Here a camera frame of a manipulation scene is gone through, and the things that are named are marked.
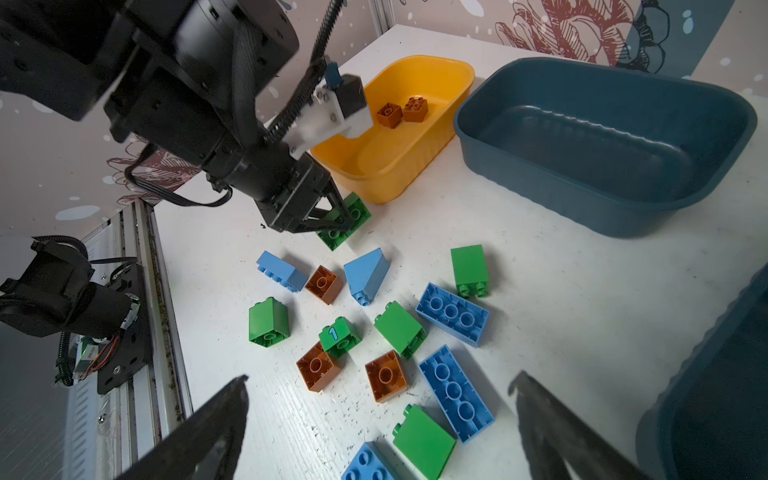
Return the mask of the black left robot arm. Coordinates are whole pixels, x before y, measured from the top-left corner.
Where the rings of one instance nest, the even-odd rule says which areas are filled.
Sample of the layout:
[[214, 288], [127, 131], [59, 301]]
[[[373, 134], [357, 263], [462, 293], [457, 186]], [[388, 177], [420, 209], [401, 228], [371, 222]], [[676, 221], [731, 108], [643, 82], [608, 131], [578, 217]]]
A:
[[349, 231], [330, 173], [288, 144], [330, 68], [342, 5], [328, 5], [307, 69], [269, 125], [255, 101], [298, 52], [275, 1], [5, 1], [1, 88], [71, 119], [98, 102], [117, 141], [136, 134], [201, 169], [222, 202], [242, 192], [279, 232]]

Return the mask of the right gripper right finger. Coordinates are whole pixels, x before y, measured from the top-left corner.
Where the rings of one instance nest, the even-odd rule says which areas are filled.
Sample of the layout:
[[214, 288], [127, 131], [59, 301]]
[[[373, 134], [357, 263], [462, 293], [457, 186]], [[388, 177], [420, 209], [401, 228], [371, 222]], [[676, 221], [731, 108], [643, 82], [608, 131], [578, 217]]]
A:
[[508, 394], [517, 396], [519, 432], [533, 479], [649, 477], [528, 373], [518, 373]]

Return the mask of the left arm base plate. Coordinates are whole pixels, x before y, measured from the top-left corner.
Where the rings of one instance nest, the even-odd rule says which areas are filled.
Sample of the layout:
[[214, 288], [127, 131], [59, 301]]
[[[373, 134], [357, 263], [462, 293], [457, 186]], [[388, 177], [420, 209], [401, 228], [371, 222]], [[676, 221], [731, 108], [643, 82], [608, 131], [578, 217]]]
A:
[[120, 327], [117, 344], [107, 349], [106, 363], [95, 373], [99, 395], [122, 386], [152, 361], [149, 303], [142, 266], [135, 263], [121, 265], [112, 275], [108, 287], [125, 294], [132, 301], [132, 311], [127, 324]]

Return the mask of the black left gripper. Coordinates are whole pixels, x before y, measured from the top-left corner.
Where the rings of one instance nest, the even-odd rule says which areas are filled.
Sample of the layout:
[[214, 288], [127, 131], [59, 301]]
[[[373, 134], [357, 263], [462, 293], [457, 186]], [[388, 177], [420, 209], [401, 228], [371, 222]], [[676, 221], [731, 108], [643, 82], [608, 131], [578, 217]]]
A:
[[[203, 165], [211, 180], [251, 197], [266, 225], [278, 232], [349, 231], [354, 218], [330, 172], [310, 155], [298, 160], [281, 144], [221, 147]], [[328, 199], [332, 209], [317, 207]]]

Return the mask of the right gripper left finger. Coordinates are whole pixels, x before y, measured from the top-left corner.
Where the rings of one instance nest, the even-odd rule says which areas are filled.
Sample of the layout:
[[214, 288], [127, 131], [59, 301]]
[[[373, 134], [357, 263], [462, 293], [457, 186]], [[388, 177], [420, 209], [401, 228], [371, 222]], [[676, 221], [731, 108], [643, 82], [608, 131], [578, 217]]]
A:
[[247, 422], [247, 380], [226, 384], [118, 479], [232, 479]]

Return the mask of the light blue sloped lego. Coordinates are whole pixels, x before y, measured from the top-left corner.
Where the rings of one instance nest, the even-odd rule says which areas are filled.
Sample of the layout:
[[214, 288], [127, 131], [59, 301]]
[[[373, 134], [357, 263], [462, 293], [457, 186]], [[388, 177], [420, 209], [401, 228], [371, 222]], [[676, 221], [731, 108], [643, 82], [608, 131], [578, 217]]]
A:
[[390, 263], [381, 248], [377, 248], [344, 265], [350, 294], [361, 306], [369, 306], [375, 299]]

